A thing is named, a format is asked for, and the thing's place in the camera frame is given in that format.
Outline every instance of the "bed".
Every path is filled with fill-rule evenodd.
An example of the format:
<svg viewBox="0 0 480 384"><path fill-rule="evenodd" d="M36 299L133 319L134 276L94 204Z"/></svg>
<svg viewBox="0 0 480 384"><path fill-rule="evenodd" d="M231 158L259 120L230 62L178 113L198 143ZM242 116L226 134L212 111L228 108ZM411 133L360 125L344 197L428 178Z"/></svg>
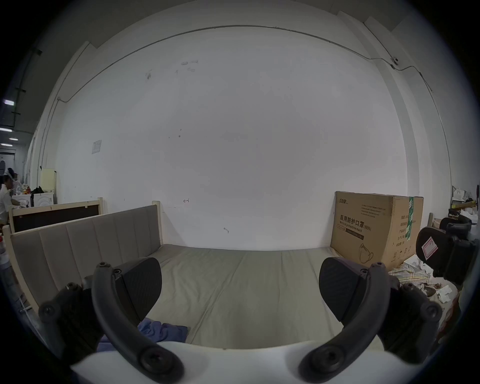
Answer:
<svg viewBox="0 0 480 384"><path fill-rule="evenodd" d="M7 252L32 308L93 273L155 257L162 292L147 315L189 328L186 342L215 348L267 348L307 340L327 342L342 324L318 288L330 248L232 251L163 244L160 202L10 233ZM379 339L372 348L382 349Z"/></svg>
<svg viewBox="0 0 480 384"><path fill-rule="evenodd" d="M266 348L327 341L342 324L325 305L318 274L330 248L228 251L164 245L155 254L162 293L147 317L189 327L187 343Z"/></svg>

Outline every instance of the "blue towel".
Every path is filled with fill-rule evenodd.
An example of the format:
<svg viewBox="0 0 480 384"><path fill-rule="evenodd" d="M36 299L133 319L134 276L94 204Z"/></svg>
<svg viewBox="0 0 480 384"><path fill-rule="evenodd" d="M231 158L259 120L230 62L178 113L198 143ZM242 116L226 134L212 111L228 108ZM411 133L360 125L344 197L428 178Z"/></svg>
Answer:
<svg viewBox="0 0 480 384"><path fill-rule="evenodd" d="M138 330L154 343L159 341L179 341L184 343L188 333L188 328L183 325L162 324L160 321L152 321L146 317L138 324ZM107 336L103 335L96 351L115 351L115 347L110 343Z"/></svg>

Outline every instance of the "mattress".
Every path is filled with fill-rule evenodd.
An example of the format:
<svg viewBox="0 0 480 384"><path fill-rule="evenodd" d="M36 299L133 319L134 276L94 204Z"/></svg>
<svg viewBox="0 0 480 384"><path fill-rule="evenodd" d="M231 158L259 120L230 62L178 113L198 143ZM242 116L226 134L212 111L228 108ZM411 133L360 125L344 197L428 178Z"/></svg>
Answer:
<svg viewBox="0 0 480 384"><path fill-rule="evenodd" d="M268 348L327 342L342 329L318 288L330 248L229 251L163 245L162 292L147 317L189 328L187 343ZM376 348L382 348L379 340Z"/></svg>

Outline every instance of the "person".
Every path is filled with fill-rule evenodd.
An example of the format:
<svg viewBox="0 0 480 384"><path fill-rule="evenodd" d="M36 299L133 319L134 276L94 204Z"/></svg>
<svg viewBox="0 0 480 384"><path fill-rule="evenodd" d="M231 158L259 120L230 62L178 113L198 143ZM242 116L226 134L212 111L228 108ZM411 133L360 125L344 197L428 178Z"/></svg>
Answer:
<svg viewBox="0 0 480 384"><path fill-rule="evenodd" d="M20 202L10 197L9 189L13 188L13 179L8 172L3 175L3 184L0 189L0 224L8 222L9 205L21 205Z"/></svg>
<svg viewBox="0 0 480 384"><path fill-rule="evenodd" d="M8 168L8 175L13 179L13 187L10 191L10 196L20 194L19 190L22 187L22 184L18 181L18 174L12 168Z"/></svg>

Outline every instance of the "green tape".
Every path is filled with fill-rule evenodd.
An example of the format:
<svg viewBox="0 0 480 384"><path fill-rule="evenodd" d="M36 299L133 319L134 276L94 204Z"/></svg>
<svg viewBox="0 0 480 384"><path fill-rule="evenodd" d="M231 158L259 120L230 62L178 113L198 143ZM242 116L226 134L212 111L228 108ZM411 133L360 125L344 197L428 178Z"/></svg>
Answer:
<svg viewBox="0 0 480 384"><path fill-rule="evenodd" d="M412 234L412 221L413 221L413 197L408 198L408 223L407 223L407 233L405 238L410 240Z"/></svg>

